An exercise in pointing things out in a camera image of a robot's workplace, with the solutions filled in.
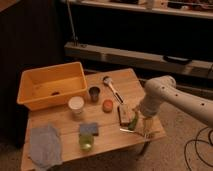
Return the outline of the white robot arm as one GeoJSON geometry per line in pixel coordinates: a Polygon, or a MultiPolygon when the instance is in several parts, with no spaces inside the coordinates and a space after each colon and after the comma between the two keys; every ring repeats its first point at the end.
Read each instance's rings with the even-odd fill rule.
{"type": "Polygon", "coordinates": [[[145,117],[155,116],[160,105],[167,102],[213,128],[213,100],[178,90],[172,76],[149,79],[144,90],[145,96],[139,103],[139,110],[145,117]]]}

